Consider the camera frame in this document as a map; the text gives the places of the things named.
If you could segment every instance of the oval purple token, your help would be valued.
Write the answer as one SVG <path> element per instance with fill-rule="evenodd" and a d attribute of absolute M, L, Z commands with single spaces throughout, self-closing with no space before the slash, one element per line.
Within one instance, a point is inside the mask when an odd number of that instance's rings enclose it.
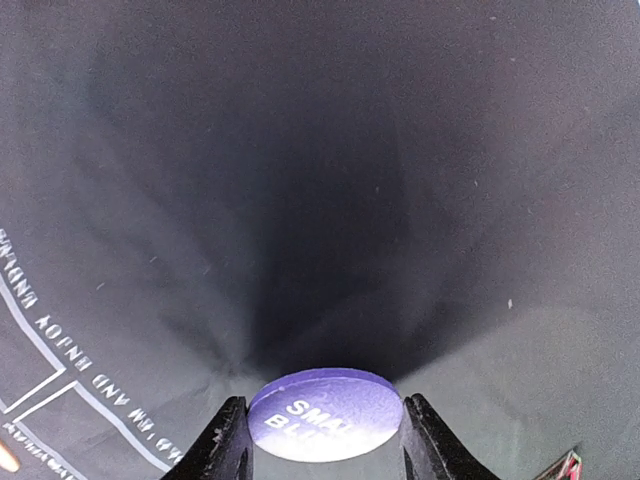
<path fill-rule="evenodd" d="M 264 387 L 249 406 L 254 443 L 296 462 L 369 453 L 398 431 L 403 403 L 391 383 L 351 368 L 318 368 Z"/>

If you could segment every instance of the purple disc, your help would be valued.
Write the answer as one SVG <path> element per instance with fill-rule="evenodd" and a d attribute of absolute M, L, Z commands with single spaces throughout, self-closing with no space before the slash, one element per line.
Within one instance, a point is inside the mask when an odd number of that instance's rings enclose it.
<path fill-rule="evenodd" d="M 249 406 L 254 443 L 296 462 L 369 453 L 398 431 L 403 403 L 391 383 L 351 368 L 318 368 L 264 387 Z"/>

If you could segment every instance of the purple edge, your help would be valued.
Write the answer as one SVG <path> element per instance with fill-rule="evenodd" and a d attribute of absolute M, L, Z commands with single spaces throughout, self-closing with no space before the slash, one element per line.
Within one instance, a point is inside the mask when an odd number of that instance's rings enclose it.
<path fill-rule="evenodd" d="M 393 393 L 400 397 L 400 393 L 393 386 L 391 382 L 376 375 L 375 373 L 365 372 L 363 370 L 357 370 L 355 368 L 313 368 L 311 370 L 303 370 L 302 372 L 292 373 L 285 375 L 271 383 L 268 383 L 253 397 L 249 410 L 251 410 L 258 402 L 264 400 L 269 395 L 276 393 L 280 387 L 287 387 L 291 384 L 299 384 L 303 382 L 309 382 L 312 380 L 319 380 L 323 378 L 347 378 L 356 380 L 366 380 L 369 382 L 377 383 L 383 387 L 388 388 Z"/>

